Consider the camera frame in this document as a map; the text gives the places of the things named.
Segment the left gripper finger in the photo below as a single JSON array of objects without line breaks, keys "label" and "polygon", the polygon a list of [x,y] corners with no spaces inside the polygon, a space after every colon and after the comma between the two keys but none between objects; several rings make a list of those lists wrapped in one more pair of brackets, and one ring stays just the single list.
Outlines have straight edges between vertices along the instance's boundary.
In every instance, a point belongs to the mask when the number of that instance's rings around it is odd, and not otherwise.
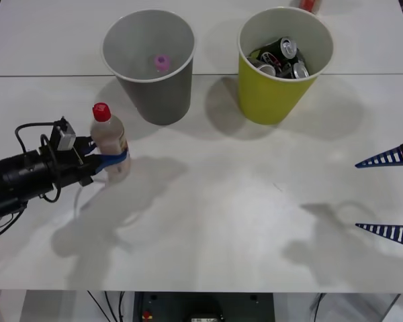
[{"label": "left gripper finger", "polygon": [[91,136],[77,136],[74,142],[74,149],[81,156],[86,156],[96,149],[96,144]]},{"label": "left gripper finger", "polygon": [[114,166],[123,162],[128,156],[128,151],[123,151],[118,155],[105,155],[105,154],[95,154],[95,160],[97,162],[97,166],[95,169],[95,173],[99,173],[105,168],[109,166]]}]

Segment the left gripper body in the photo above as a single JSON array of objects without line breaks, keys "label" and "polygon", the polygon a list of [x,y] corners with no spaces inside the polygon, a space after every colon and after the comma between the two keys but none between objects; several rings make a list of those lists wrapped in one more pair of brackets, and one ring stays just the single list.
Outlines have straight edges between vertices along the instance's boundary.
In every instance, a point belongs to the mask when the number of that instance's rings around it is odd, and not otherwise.
[{"label": "left gripper body", "polygon": [[54,152],[57,161],[57,170],[60,181],[56,181],[61,188],[79,183],[87,186],[93,183],[93,177],[101,165],[101,158],[97,154],[84,155],[77,149],[57,150]]}]

